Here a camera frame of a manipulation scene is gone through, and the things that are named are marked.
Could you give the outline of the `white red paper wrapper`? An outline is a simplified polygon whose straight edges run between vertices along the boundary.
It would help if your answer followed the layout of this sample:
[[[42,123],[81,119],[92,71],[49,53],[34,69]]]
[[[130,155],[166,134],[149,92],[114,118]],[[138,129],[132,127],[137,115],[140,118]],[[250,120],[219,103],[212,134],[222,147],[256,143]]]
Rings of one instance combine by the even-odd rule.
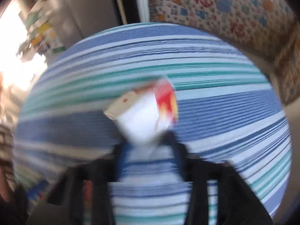
[[[179,118],[176,93],[166,77],[123,94],[104,114],[135,146],[156,143]]]

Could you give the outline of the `yellow green cardboard box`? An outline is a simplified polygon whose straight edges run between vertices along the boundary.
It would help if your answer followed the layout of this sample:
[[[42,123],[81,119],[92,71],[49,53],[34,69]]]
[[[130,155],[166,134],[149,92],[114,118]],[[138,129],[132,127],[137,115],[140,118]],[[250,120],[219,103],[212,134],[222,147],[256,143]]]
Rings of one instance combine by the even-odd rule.
[[[40,55],[49,51],[51,53],[66,51],[66,47],[60,41],[49,22],[45,22],[41,26],[34,28],[28,34],[28,39]]]

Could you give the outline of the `patterned fabric sofa cover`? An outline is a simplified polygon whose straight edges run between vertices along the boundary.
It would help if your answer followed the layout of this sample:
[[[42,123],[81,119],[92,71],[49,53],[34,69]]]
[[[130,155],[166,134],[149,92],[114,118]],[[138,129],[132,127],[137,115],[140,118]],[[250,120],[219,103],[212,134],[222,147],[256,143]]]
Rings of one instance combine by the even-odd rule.
[[[299,24],[285,0],[149,0],[152,22],[202,29],[269,59],[280,98],[299,97]]]

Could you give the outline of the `grey refrigerator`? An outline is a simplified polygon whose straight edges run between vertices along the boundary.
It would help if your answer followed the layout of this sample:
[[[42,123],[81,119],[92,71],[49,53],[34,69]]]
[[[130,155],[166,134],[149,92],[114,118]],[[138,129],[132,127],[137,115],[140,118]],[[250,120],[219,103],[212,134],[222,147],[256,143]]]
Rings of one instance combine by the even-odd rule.
[[[37,0],[34,26],[48,23],[64,47],[106,29],[125,24],[130,0]]]

